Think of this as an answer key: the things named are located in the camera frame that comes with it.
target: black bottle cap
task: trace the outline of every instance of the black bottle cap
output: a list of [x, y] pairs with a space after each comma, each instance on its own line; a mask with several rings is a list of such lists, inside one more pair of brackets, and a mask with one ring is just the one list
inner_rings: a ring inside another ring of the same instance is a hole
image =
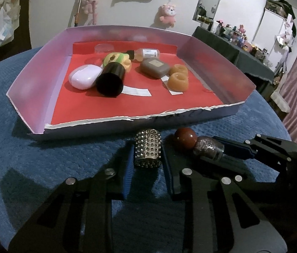
[[124, 53], [130, 56], [130, 60], [134, 60], [134, 50], [128, 50]]
[[96, 79], [96, 88], [106, 97], [117, 97], [123, 91], [125, 68], [117, 62], [108, 63]]

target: orange ring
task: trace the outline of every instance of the orange ring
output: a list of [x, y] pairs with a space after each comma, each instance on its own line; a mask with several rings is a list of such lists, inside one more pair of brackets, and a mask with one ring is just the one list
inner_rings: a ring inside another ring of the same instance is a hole
[[188, 90], [188, 77], [184, 73], [173, 73], [167, 81], [170, 90], [176, 92], [185, 92]]
[[172, 75], [173, 73], [176, 73], [176, 72], [183, 73], [186, 76], [188, 76], [188, 69], [184, 65], [179, 65], [179, 64], [174, 65], [173, 67], [171, 67], [169, 74]]

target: silver rivet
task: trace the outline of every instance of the silver rivet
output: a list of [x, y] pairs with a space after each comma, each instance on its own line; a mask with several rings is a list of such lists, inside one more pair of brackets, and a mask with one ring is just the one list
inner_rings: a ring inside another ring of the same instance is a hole
[[184, 175], [191, 175], [192, 174], [192, 170], [189, 169], [189, 168], [184, 168], [182, 172], [183, 172]]
[[115, 171], [113, 168], [107, 168], [105, 169], [104, 173], [105, 175], [111, 176], [111, 175], [114, 175]]
[[223, 177], [221, 181], [223, 184], [230, 184], [232, 182], [228, 177]]
[[235, 181], [241, 182], [242, 181], [242, 177], [240, 175], [236, 175], [235, 176]]
[[68, 179], [65, 180], [65, 183], [68, 184], [68, 185], [72, 185], [76, 182], [75, 178], [73, 177], [70, 177]]

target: gold studded lid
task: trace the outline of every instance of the gold studded lid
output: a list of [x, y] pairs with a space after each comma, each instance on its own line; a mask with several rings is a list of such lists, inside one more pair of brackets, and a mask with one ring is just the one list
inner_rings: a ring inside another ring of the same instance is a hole
[[134, 165], [155, 168], [161, 165], [161, 136], [155, 129], [146, 129], [136, 135]]

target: table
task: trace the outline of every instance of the table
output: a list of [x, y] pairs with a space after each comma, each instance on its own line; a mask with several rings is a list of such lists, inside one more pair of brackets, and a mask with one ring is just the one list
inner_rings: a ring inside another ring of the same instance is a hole
[[[94, 176], [134, 134], [34, 142], [6, 97], [16, 76], [38, 49], [0, 62], [0, 241], [7, 248], [16, 231], [67, 177]], [[240, 142], [256, 133], [289, 140], [275, 112], [254, 91], [236, 115], [191, 126], [198, 135]], [[161, 131], [163, 138], [175, 129]], [[277, 172], [258, 161], [227, 159], [257, 181], [273, 182]], [[113, 201], [115, 252], [181, 252], [184, 202], [172, 202], [164, 173], [135, 172], [129, 199]]]
[[233, 63], [239, 70], [247, 74], [248, 77], [251, 75], [261, 79], [262, 81], [258, 82], [251, 78], [257, 86], [257, 91], [260, 92], [261, 95], [268, 94], [264, 93], [264, 90], [274, 81], [274, 72], [270, 68], [265, 66], [248, 52], [239, 48], [237, 45], [230, 43], [227, 39], [222, 38], [206, 29], [197, 27], [193, 36], [216, 50], [227, 60]]

